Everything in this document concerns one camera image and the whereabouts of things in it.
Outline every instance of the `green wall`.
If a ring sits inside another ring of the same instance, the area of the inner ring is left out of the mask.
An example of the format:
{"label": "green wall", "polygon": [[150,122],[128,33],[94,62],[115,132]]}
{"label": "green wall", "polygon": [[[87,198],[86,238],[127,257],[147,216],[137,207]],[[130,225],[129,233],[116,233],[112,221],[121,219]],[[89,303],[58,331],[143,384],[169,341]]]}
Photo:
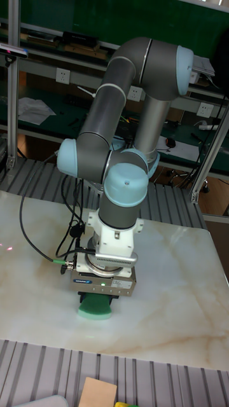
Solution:
{"label": "green wall", "polygon": [[[21,0],[22,21],[60,31],[78,31],[122,44],[148,36],[211,57],[229,13],[178,0]],[[0,17],[7,17],[0,0]]]}

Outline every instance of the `robotic arm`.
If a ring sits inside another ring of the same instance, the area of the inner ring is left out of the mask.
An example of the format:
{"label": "robotic arm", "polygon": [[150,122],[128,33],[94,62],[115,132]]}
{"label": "robotic arm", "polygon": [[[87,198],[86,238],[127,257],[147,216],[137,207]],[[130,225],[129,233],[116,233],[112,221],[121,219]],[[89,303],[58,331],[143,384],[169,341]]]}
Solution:
{"label": "robotic arm", "polygon": [[[158,164],[156,144],[170,102],[186,94],[192,65],[193,52],[181,46],[149,38],[128,41],[114,53],[77,140],[62,143],[59,170],[104,186],[99,210],[89,213],[87,223],[94,228],[88,248],[95,254],[79,253],[73,270],[77,291],[89,275],[84,292],[131,295],[134,234],[144,224],[137,218],[139,208]],[[133,80],[146,92],[135,146],[110,151]]]}

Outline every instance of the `marble table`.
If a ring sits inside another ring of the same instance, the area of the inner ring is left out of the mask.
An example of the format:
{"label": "marble table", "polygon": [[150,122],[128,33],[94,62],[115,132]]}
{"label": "marble table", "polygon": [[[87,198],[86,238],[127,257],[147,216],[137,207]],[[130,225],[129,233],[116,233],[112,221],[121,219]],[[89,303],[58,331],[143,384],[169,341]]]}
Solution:
{"label": "marble table", "polygon": [[[19,206],[0,192],[0,338],[228,369],[229,289],[208,231],[145,221],[132,297],[113,300],[109,320],[89,321],[77,314],[70,273],[25,241]],[[64,205],[25,200],[25,230],[50,257],[69,219]]]}

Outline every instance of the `metal grating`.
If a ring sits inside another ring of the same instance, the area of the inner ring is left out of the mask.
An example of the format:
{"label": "metal grating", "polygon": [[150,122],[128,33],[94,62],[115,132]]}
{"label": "metal grating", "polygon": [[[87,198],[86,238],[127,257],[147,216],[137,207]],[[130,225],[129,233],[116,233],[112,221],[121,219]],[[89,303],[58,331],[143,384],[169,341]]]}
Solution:
{"label": "metal grating", "polygon": [[117,401],[140,407],[228,407],[226,371],[0,341],[0,407],[55,394],[77,407],[87,376],[118,386]]}
{"label": "metal grating", "polygon": [[[18,158],[15,168],[9,171],[0,184],[0,190],[22,195],[25,185],[33,172],[41,166],[35,175],[27,196],[52,202],[63,203],[60,185],[64,177],[54,164]],[[69,177],[66,182],[67,201],[73,204],[74,178]],[[83,206],[98,209],[101,192],[85,181],[83,190]],[[140,217],[143,219],[172,223],[179,226],[207,229],[198,205],[193,205],[186,190],[149,183],[148,195],[144,199]]]}

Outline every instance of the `label sticker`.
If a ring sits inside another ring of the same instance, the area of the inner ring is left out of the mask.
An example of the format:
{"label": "label sticker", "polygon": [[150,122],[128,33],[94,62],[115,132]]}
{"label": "label sticker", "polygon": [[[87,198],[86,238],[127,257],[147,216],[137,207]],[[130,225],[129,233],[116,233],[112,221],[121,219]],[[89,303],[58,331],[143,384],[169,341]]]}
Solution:
{"label": "label sticker", "polygon": [[74,279],[73,282],[82,282],[84,284],[92,284],[91,280],[78,280],[78,279]]}
{"label": "label sticker", "polygon": [[130,289],[131,285],[132,285],[132,281],[123,281],[123,280],[113,280],[111,283],[111,287],[126,288],[126,289]]}

